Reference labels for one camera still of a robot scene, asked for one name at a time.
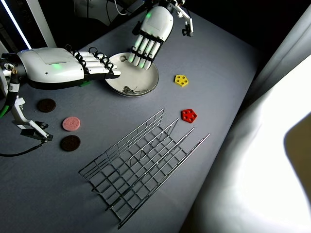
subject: robotic hand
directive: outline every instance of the robotic hand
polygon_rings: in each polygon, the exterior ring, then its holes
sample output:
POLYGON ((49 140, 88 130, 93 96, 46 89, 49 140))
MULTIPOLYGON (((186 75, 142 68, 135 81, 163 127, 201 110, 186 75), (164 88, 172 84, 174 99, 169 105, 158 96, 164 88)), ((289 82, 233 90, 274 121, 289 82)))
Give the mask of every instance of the robotic hand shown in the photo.
POLYGON ((193 36, 192 18, 180 7, 184 3, 185 0, 162 0, 159 6, 147 13, 142 23, 138 22, 133 33, 139 36, 131 48, 128 62, 145 70, 150 68, 159 49, 171 33, 174 9, 179 18, 183 17, 186 20, 186 28, 182 30, 182 34, 193 36))
MULTIPOLYGON (((26 79, 37 89, 62 89, 82 84, 84 81, 112 79, 121 75, 117 66, 96 48, 88 51, 69 51, 61 48, 23 50, 17 54, 4 53, 0 59, 0 88, 6 97, 0 109, 0 118, 10 110, 13 123, 21 129, 21 135, 52 141, 53 136, 45 129, 48 124, 25 118, 22 110, 25 100, 17 94, 19 82, 26 79)), ((30 152, 34 148, 17 155, 30 152)))

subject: green cable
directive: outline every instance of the green cable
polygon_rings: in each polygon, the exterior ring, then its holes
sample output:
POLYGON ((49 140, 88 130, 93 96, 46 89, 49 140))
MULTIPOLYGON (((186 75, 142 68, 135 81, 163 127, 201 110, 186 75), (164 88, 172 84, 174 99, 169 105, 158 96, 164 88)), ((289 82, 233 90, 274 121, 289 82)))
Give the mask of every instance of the green cable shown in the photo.
POLYGON ((0 112, 0 118, 4 116, 4 114, 6 113, 6 111, 8 111, 9 109, 9 106, 8 105, 5 105, 3 108, 2 108, 2 111, 0 112))

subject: led light strip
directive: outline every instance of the led light strip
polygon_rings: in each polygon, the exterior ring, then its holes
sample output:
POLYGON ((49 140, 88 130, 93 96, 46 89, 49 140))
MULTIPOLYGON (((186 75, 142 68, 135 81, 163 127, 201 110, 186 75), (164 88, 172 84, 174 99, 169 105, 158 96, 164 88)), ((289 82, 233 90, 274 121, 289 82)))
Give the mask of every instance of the led light strip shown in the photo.
POLYGON ((13 23, 14 23, 16 29, 18 30, 18 32, 19 32, 19 34, 20 34, 20 36, 21 36, 21 38, 23 38, 23 41, 24 41, 25 44, 27 45, 28 49, 31 50, 30 44, 28 43, 28 41, 27 41, 27 39, 26 39, 24 33, 21 31, 21 29, 20 29, 18 23, 16 22, 16 20, 15 20, 13 14, 12 14, 12 12, 10 11, 10 9, 9 9, 8 5, 6 4, 5 0, 1 0, 1 2, 2 2, 3 6, 4 6, 5 10, 6 10, 6 12, 9 14, 11 20, 13 21, 13 23))

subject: metal dish rack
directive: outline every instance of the metal dish rack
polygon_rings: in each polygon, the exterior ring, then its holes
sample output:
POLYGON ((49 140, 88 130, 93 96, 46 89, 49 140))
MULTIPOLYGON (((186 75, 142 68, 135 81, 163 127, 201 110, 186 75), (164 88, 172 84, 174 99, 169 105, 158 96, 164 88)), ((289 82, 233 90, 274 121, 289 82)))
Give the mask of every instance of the metal dish rack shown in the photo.
POLYGON ((180 144, 194 128, 174 141, 178 119, 163 129, 163 115, 164 108, 79 171, 118 218, 118 229, 210 135, 186 153, 180 144))

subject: dark round disc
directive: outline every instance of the dark round disc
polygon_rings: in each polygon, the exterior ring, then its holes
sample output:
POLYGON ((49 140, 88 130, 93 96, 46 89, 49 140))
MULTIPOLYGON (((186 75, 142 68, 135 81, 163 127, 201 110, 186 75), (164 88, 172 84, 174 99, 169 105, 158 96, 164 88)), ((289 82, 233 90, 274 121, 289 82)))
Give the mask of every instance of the dark round disc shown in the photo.
POLYGON ((74 151, 80 146, 80 138, 75 135, 64 137, 60 143, 63 150, 74 151))
POLYGON ((37 108, 44 113, 49 113, 53 111, 55 107, 56 107, 56 103, 52 99, 40 100, 37 104, 37 108))

